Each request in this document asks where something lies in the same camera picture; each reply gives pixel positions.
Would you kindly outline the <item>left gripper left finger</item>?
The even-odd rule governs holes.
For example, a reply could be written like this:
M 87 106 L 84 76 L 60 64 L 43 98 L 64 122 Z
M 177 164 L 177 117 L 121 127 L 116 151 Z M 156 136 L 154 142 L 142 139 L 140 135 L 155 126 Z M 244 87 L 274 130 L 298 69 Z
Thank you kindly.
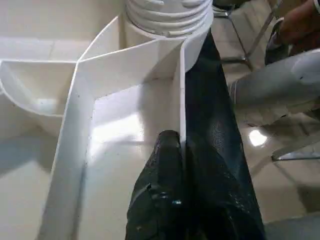
M 186 213 L 180 136 L 164 130 L 134 184 L 126 215 L 126 239 L 183 240 Z

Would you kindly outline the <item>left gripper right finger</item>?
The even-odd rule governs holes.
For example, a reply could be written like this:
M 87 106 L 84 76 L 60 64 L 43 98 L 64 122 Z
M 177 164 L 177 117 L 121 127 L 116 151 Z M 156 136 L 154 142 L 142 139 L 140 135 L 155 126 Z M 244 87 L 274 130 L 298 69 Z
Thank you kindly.
M 222 157 L 189 137 L 187 176 L 193 214 L 207 240 L 264 240 L 264 225 L 244 154 Z

